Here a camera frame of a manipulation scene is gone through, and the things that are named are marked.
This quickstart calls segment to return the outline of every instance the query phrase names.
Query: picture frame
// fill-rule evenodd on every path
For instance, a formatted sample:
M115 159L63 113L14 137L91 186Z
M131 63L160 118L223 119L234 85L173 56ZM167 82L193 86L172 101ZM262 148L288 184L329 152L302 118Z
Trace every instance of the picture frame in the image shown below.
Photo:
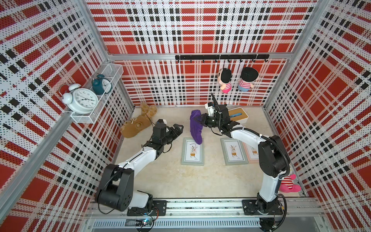
M249 163L259 163L259 155L257 153L257 150L246 143L242 143L242 144L243 144L243 148L245 149L245 153L246 153L247 160L249 161Z
M240 140L234 138L221 138L220 142L226 165L240 165L249 163L245 149Z
M197 144L193 138L183 138L181 164L203 166L205 164L203 144Z

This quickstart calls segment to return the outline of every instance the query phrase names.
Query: plant illustration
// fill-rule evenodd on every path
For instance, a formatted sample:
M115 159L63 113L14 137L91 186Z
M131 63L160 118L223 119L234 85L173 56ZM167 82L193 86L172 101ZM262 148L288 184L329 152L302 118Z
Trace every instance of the plant illustration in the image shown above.
M232 145L229 147L229 149L231 150L231 153L232 153L232 157L237 156L236 147L237 146L232 146Z
M192 146L191 146L191 157L193 156L193 157L195 157L196 158L196 144L195 143L192 143L191 144Z

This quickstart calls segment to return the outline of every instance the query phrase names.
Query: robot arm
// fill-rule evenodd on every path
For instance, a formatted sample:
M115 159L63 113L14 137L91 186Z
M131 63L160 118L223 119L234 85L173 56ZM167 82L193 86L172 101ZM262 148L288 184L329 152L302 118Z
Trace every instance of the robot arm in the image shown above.
M166 144L183 133L183 126L166 126L166 121L159 119L153 127L150 141L134 156L119 164L109 164L105 168L99 183L95 201L119 211L128 207L142 208L144 212L152 210L152 195L134 191L134 177L150 162L157 159Z
M205 127L217 127L222 134L249 144L258 151L259 165L264 174L262 187L257 194L257 211L266 214L277 203L281 179L289 173L290 158L283 142L276 135L263 136L230 120L226 104L219 105L211 95L213 103L205 104L208 113L201 115L198 121Z

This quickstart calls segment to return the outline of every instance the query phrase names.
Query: plush doll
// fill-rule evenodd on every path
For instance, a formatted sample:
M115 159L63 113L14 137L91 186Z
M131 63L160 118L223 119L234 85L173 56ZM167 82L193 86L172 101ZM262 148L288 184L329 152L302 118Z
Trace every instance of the plush doll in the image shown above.
M283 177L279 190L283 193L297 193L300 192L300 185L294 184L292 180L296 178L295 174Z
M223 93L228 93L232 89L231 85L232 72L227 68L222 68L218 73L218 83Z
M241 72L241 80L238 82L238 89L246 92L250 89L254 88L254 85L251 83L255 81L258 77L259 73L256 69L245 67L242 69Z
M157 113L155 105L148 106L146 103L141 103L142 113L130 120L124 122L120 128L121 134L125 138L131 138L136 136L140 131L146 129L151 125L151 118Z

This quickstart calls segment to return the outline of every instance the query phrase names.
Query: white alarm clock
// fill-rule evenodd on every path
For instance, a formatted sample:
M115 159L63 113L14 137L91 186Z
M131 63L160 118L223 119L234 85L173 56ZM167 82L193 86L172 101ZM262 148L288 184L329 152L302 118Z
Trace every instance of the white alarm clock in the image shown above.
M73 112L89 114L98 104L98 97L93 91L80 86L80 84L70 85L68 87L70 92L63 94L62 102Z

